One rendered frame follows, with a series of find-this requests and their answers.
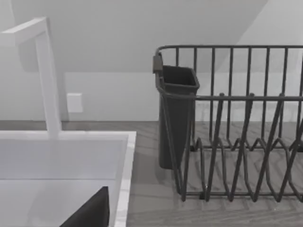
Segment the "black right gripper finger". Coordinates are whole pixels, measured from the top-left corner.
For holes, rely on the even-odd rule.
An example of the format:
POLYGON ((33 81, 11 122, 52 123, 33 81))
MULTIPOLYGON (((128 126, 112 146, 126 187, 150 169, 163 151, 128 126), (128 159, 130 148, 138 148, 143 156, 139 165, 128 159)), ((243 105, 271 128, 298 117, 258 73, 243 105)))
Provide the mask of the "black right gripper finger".
POLYGON ((59 227, 109 227, 108 186, 100 188, 59 227))

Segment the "white sink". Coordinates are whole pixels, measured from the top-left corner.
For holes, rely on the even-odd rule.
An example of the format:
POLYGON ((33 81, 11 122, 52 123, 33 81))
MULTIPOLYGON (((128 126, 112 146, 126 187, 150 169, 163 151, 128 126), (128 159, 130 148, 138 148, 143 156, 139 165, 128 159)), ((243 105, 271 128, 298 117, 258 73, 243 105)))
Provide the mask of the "white sink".
POLYGON ((109 227, 126 227, 134 131, 62 131, 0 140, 0 227, 59 227, 108 186, 109 227))

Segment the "dark grey cutlery holder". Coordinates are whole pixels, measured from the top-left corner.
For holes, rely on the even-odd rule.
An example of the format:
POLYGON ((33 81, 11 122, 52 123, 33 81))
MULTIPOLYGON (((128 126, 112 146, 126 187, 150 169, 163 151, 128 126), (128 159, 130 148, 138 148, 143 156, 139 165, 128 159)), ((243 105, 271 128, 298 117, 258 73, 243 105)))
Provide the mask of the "dark grey cutlery holder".
MULTIPOLYGON (((196 94, 200 88, 198 78, 192 68, 164 65, 163 77, 166 91, 172 94, 196 94)), ((167 105, 177 166, 180 166, 186 143, 189 100, 168 97, 167 105)), ((159 165, 163 169, 172 169, 162 103, 160 103, 159 127, 159 165)))

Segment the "tall white tap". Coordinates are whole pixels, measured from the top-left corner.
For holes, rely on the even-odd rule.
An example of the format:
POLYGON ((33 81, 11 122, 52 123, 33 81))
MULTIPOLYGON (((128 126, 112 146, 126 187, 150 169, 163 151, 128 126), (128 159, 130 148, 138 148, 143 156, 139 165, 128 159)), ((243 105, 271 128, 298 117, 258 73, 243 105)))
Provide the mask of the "tall white tap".
POLYGON ((53 49, 48 19, 36 17, 0 32, 0 46, 17 46, 35 40, 45 109, 46 131, 0 131, 0 140, 56 140, 62 132, 53 49))

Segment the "white wall socket plate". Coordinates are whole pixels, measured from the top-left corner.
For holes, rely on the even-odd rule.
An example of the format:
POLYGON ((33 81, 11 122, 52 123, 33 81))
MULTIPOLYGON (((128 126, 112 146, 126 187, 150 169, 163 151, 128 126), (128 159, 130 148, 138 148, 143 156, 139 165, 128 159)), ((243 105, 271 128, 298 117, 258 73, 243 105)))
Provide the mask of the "white wall socket plate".
POLYGON ((67 106, 69 113, 82 113, 82 93, 68 93, 67 94, 67 106))

